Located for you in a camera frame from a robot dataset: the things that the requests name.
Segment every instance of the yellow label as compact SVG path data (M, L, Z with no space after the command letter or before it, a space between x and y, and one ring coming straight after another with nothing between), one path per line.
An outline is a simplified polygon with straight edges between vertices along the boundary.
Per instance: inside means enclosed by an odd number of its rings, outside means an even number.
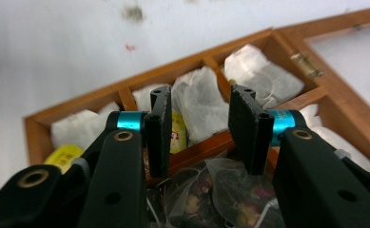
M44 164L55 165L61 169L63 174L65 174L71 167L71 162L74 159L81 157L83 153L84 150L77 145L62 145L48 156Z
M172 111L172 136L170 140L170 153L176 154L187 148L185 122L181 114Z

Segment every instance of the white wall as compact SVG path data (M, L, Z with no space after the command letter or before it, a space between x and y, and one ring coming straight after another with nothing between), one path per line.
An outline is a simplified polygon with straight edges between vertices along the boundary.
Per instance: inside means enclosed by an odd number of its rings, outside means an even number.
M141 22L124 16L133 6ZM261 29L366 8L370 0L0 0L0 187L28 165L24 116Z

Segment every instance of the brass screw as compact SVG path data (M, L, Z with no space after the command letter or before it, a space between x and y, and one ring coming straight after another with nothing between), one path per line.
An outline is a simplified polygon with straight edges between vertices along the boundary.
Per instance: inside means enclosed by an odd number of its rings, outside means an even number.
M312 140L312 135L304 130L295 130L292 134L302 140Z
M45 181L49 176L49 172L45 169L33 170L27 173L18 181L21 188L30 188Z
M121 131L114 135L114 139L116 141L127 141L130 140L131 138L133 138L133 133L129 131Z

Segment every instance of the wooden tray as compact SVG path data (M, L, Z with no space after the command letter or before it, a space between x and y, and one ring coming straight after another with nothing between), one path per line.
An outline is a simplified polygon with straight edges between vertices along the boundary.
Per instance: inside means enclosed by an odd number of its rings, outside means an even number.
M305 83L298 97L277 108L301 109L319 104L324 125L343 136L370 159L370 107L304 42L308 37L365 23L370 23L370 9L287 28L267 29L39 111L25 119L30 164L42 163L54 150L50 140L50 125L55 121L83 109L98 111L111 101L123 110L137 110L132 91L157 83L172 85L178 77L194 69L211 67L228 102L230 85L222 73L221 65L227 56L246 44L260 48L268 60ZM228 131L218 133L171 155L169 172L174 173L234 146ZM275 167L276 160L277 152L270 150L271 168Z

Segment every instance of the stain on wall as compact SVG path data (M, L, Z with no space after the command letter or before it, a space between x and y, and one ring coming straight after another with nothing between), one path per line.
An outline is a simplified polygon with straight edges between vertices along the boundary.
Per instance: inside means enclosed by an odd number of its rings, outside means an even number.
M126 50L127 50L128 52L134 51L135 49L136 49L136 47L135 47L135 46L131 46L131 45L126 44Z
M125 20L133 24L141 24L145 20L143 10L139 6L125 7L122 16Z

